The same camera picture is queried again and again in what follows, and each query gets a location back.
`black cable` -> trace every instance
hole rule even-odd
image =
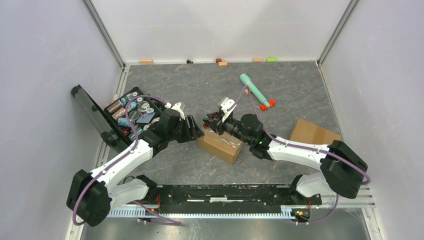
[[[122,183],[122,184],[124,184],[124,183],[125,183],[125,180],[127,180],[129,177],[131,177],[133,180],[134,180],[134,179],[136,179],[136,178],[135,178],[135,177],[133,177],[133,176],[127,176],[126,178],[124,178],[124,179],[123,179],[123,183]]]

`toolbox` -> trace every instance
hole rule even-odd
[[[116,101],[106,106],[103,110],[80,85],[75,86],[71,90],[71,95],[82,106],[85,113],[90,118],[90,121],[100,134],[100,137],[111,149],[115,150],[117,153],[120,153],[124,151],[129,145],[131,145],[135,139],[135,136],[129,127],[122,125],[122,123],[128,124],[127,121],[121,121],[121,126],[119,126],[119,118],[117,117],[120,116],[120,118],[125,118],[125,111],[123,109],[125,109],[125,105],[130,100],[130,98],[138,95],[144,95],[144,93],[138,87],[134,87],[130,91],[124,93],[122,96],[118,97]],[[137,99],[133,101],[133,103],[135,103],[136,106],[128,113],[130,116],[136,115],[135,117],[140,115],[137,120],[134,120],[134,127],[140,130],[138,132],[139,135],[141,134],[142,130],[147,129],[153,121],[158,121],[158,116],[161,115],[161,112],[165,109],[165,106],[163,103],[148,97],[143,97],[142,100]],[[145,103],[148,103],[147,108],[144,109],[141,106],[139,108],[139,105]]]

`white wall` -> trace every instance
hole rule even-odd
[[[360,1],[323,64],[389,240],[423,239],[424,1]]]
[[[0,239],[60,240],[100,146],[71,89],[104,107],[120,69],[80,0],[2,1],[0,31]]]
[[[124,61],[316,60],[349,0],[93,0]]]

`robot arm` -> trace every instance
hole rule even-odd
[[[172,108],[165,109],[159,121],[152,123],[140,134],[138,142],[134,141],[114,159],[91,172],[78,171],[73,177],[66,201],[68,208],[74,210],[83,189],[98,175],[100,177],[88,188],[76,210],[76,214],[90,226],[102,222],[111,210],[131,201],[143,199],[149,190],[149,184],[142,179],[136,178],[128,183],[117,184],[137,166],[164,150],[169,142],[185,143],[203,135],[193,116],[184,115],[183,110],[182,103],[176,103]]]
[[[233,118],[233,105],[232,99],[224,98],[218,105],[219,110],[209,113],[203,119],[204,127],[210,127],[220,135],[228,132],[242,140],[250,145],[249,151],[259,159],[289,161],[320,171],[311,175],[298,175],[290,185],[294,197],[308,198],[315,194],[336,192],[346,198],[356,198],[363,176],[347,164],[323,153],[336,154],[366,172],[367,164],[344,142],[335,140],[331,145],[313,145],[273,135],[277,142],[267,135],[264,125],[255,114],[245,114],[240,120]]]

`brown package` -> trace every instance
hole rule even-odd
[[[305,144],[332,144],[333,140],[342,140],[342,136],[299,118],[291,131],[289,140]]]
[[[197,139],[198,146],[206,152],[234,164],[244,143],[227,132],[218,135],[210,128],[202,129],[204,136]]]

